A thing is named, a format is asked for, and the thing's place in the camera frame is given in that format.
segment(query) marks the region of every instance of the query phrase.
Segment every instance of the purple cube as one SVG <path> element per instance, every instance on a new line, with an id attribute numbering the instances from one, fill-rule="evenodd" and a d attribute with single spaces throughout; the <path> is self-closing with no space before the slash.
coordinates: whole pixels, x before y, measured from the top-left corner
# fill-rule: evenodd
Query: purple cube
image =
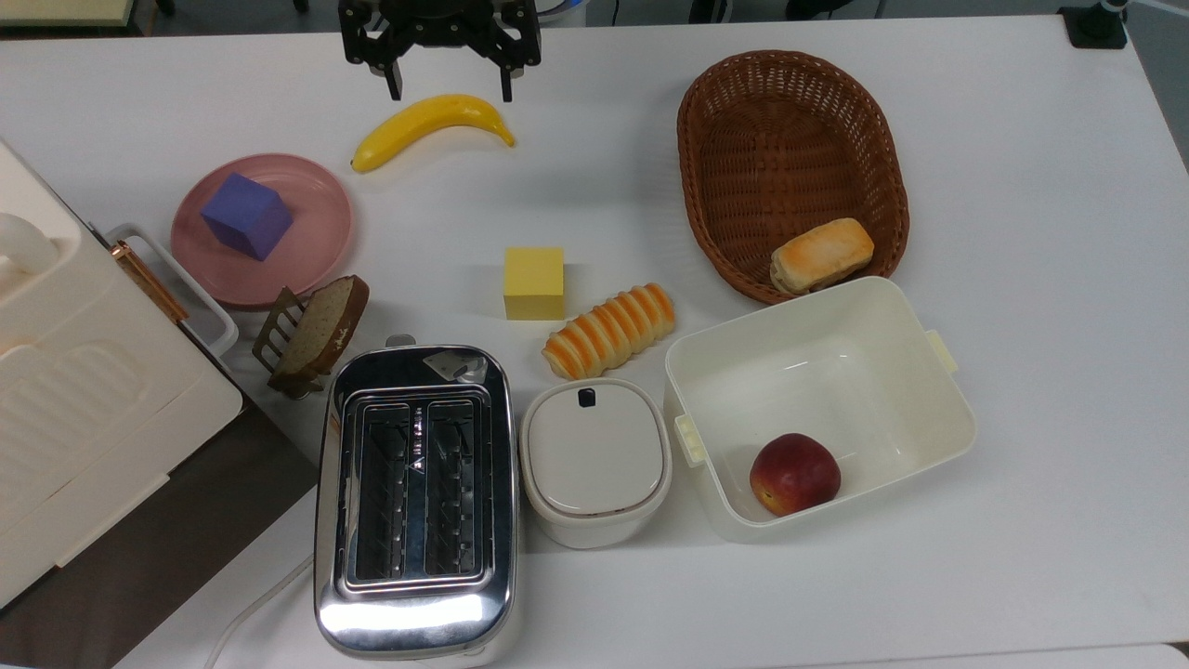
<path id="1" fill-rule="evenodd" d="M 237 172 L 202 207 L 202 217 L 220 242 L 258 260 L 294 222 L 276 190 Z"/>

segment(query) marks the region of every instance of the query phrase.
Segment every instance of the yellow banana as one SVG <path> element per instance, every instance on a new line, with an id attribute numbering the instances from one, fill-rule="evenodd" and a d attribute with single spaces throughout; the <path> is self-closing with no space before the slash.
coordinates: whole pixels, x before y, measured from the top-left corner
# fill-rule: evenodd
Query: yellow banana
<path id="1" fill-rule="evenodd" d="M 351 168 L 358 172 L 371 171 L 417 139 L 455 125 L 486 130 L 498 134 L 509 146 L 516 145 L 499 112 L 486 100 L 463 94 L 438 95 L 409 105 L 371 131 L 356 149 Z"/>

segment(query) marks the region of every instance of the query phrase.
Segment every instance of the white lid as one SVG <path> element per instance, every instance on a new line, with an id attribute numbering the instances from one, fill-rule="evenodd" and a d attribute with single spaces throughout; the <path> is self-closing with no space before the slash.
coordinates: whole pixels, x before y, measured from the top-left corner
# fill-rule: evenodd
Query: white lid
<path id="1" fill-rule="evenodd" d="M 545 393 L 529 409 L 522 438 L 527 485 L 537 493 L 530 498 L 567 517 L 630 511 L 649 501 L 665 475 L 654 406 L 624 381 L 590 380 Z"/>

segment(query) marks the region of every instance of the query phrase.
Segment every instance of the white container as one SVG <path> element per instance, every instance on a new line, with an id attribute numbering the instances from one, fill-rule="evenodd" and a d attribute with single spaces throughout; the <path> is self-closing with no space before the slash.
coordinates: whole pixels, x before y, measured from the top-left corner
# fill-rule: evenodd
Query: white container
<path id="1" fill-rule="evenodd" d="M 574 381 L 537 397 L 524 415 L 520 455 L 541 529 L 574 549 L 635 535 L 673 480 L 660 410 L 618 379 Z"/>
<path id="2" fill-rule="evenodd" d="M 975 419 L 936 332 L 863 277 L 688 334 L 665 360 L 665 421 L 715 531 L 754 542 L 969 450 Z M 760 449 L 800 433 L 838 461 L 830 503 L 778 518 L 751 492 Z"/>
<path id="3" fill-rule="evenodd" d="M 241 405 L 0 140 L 0 606 L 139 506 Z"/>

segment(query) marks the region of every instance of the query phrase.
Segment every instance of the yellow cube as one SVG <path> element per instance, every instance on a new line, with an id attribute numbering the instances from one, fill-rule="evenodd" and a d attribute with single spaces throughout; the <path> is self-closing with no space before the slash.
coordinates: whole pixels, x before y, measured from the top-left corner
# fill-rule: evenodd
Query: yellow cube
<path id="1" fill-rule="evenodd" d="M 508 320 L 565 320 L 562 266 L 558 246 L 509 246 L 504 251 Z"/>

